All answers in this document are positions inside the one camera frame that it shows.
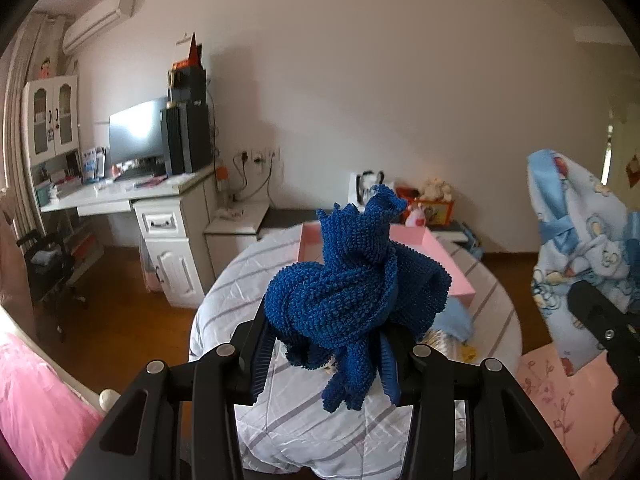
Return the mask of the low tv bench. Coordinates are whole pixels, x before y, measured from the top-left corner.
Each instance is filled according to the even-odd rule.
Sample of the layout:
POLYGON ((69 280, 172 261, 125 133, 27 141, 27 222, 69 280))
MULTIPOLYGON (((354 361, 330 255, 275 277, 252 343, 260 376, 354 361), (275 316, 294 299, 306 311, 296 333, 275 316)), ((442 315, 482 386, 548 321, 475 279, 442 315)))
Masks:
MULTIPOLYGON (((204 234, 216 278, 242 250, 264 236, 317 220, 314 209, 273 208, 266 203, 219 208, 204 234)), ((454 243, 473 257, 484 256, 480 241, 463 222, 452 220, 448 226, 429 226, 436 237, 454 243)))

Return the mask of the white air conditioner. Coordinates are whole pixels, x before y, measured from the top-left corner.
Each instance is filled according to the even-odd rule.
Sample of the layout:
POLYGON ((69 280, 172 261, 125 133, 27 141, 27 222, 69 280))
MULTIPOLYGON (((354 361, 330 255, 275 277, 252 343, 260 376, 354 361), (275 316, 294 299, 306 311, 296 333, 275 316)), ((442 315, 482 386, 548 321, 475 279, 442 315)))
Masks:
POLYGON ((134 14, 136 0, 103 0, 73 22, 63 37, 62 50, 71 55, 87 41, 107 29, 128 20, 134 14))

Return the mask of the light blue plush cloth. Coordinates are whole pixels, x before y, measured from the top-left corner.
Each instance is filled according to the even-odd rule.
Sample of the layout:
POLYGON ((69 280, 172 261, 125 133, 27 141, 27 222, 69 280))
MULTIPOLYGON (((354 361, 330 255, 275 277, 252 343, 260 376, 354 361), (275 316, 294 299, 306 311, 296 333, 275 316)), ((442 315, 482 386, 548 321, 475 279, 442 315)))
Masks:
POLYGON ((473 333, 473 320, 468 308, 456 297, 448 297, 444 310, 436 314, 433 330, 440 330, 458 341, 468 341, 473 333))

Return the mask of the white tote bag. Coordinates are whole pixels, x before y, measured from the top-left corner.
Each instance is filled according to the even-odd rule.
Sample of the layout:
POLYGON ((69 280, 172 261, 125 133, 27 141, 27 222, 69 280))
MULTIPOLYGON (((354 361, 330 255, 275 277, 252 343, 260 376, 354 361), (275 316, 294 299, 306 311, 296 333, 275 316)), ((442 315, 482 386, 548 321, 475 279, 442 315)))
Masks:
POLYGON ((375 193, 375 187, 384 182, 383 171, 366 170, 357 174, 352 172, 348 184, 348 201, 359 210, 366 208, 367 202, 375 193))

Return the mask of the black box on tower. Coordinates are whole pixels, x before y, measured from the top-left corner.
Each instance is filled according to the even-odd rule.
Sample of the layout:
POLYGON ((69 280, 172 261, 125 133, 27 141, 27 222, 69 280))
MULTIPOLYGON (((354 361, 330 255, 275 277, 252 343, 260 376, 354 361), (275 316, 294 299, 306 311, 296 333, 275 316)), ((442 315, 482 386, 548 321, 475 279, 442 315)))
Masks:
POLYGON ((206 101, 206 70, 202 64, 202 45, 194 32, 184 34, 176 42, 177 59, 167 72, 167 99, 169 103, 206 101))

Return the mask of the pink shallow box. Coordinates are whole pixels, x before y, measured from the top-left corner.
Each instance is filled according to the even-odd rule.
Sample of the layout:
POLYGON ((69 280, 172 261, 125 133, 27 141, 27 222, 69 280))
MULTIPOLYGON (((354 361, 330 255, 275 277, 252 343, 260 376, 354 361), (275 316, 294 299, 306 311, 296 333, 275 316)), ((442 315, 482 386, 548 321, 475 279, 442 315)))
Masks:
MULTIPOLYGON (((447 252, 445 246, 434 237, 434 234, 429 229, 393 224, 390 227, 390 239, 440 263, 451 276, 452 283, 449 295, 456 297, 465 307, 469 307, 472 304, 472 300, 475 297, 475 289, 457 263, 454 262, 452 255, 447 252)), ((297 261, 323 262, 322 236, 319 222, 308 222, 302 225, 297 261)))

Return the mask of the yellow crochet fish toy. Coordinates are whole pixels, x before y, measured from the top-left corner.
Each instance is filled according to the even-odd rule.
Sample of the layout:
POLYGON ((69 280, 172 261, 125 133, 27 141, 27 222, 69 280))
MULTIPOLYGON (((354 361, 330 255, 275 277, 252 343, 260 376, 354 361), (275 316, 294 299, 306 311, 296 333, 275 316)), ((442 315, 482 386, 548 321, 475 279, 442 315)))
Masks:
POLYGON ((459 346, 459 356, 462 363, 474 364, 477 359, 477 351, 470 344, 462 342, 459 346))

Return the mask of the cartoon print baby garment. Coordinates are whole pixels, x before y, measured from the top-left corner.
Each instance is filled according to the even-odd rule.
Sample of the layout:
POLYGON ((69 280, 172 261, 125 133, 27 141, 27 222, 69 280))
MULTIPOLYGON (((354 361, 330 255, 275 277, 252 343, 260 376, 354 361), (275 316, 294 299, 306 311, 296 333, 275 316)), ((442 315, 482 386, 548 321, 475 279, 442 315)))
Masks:
POLYGON ((527 182, 540 237, 533 300, 565 374, 572 376, 603 351, 570 313, 574 283, 588 282, 622 312, 639 311, 639 214, 587 169, 552 150, 527 157, 527 182))

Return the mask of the computer monitor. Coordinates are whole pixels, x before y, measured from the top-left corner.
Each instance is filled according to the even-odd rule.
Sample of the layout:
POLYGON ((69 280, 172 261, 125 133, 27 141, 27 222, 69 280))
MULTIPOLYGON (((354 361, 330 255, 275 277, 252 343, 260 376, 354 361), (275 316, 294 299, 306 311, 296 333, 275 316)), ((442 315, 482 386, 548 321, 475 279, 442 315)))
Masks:
POLYGON ((126 108, 108 118, 108 154, 113 165, 163 155, 160 111, 165 107, 166 99, 160 98, 126 108))

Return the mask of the orange toy storage box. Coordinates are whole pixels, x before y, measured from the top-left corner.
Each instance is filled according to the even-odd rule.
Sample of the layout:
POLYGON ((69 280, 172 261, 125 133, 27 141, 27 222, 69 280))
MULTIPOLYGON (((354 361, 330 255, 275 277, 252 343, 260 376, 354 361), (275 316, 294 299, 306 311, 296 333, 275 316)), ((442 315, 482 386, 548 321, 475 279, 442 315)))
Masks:
POLYGON ((396 195, 407 201, 407 208, 400 215, 400 222, 404 224, 407 218, 408 207, 412 204, 420 205, 426 215, 426 226, 449 226, 454 209, 454 200, 451 203, 428 202, 420 199, 420 192, 417 188, 406 188, 401 186, 396 188, 396 195))

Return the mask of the black chair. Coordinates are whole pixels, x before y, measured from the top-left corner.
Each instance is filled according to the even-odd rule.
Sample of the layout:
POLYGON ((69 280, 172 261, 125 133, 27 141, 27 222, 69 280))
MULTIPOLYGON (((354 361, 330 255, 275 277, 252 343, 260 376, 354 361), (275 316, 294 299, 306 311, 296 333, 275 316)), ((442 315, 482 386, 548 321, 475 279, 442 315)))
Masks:
POLYGON ((86 297, 70 284, 75 272, 74 257, 66 249, 59 232, 42 234, 33 229, 16 244, 24 255, 32 302, 55 322, 58 340, 66 341, 60 308, 62 299, 70 299, 83 307, 87 302, 86 297))

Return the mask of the pink bedding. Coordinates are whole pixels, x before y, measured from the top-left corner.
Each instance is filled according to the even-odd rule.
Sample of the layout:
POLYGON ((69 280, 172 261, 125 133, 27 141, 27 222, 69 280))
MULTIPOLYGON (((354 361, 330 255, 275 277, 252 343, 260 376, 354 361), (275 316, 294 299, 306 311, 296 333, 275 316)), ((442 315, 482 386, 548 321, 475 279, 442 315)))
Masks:
POLYGON ((64 478, 102 419, 17 336, 1 337, 1 434, 29 478, 64 478))

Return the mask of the pink plush toy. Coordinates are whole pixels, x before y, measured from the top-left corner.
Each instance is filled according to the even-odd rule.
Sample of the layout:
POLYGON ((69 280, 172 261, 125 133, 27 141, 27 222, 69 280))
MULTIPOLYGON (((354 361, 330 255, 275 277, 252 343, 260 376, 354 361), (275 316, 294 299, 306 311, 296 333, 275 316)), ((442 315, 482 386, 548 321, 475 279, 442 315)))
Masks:
POLYGON ((410 226, 410 228, 424 228, 426 226, 426 215, 420 205, 412 204, 408 207, 404 225, 410 226))

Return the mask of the black computer tower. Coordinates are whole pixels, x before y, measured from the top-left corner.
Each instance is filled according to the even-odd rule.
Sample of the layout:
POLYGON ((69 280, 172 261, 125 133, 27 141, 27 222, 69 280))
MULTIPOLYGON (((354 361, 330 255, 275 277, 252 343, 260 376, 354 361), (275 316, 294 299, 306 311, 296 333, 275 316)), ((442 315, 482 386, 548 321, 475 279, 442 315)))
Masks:
POLYGON ((166 174, 194 174, 213 161, 209 110, 205 103, 181 102, 160 111, 166 174))

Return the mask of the blue knitted cloth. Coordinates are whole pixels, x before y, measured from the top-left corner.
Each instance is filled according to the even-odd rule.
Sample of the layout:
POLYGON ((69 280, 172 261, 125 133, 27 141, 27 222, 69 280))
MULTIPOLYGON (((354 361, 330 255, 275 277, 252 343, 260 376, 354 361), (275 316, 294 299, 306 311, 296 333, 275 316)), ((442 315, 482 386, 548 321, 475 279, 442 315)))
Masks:
POLYGON ((292 263, 267 288, 265 316, 288 362, 307 370, 333 367, 321 393, 329 413, 340 406, 360 410, 376 380, 397 404, 394 341, 416 344, 445 309, 449 273, 390 237, 390 225, 406 207, 379 184, 364 209, 348 204, 320 211, 323 260, 292 263))

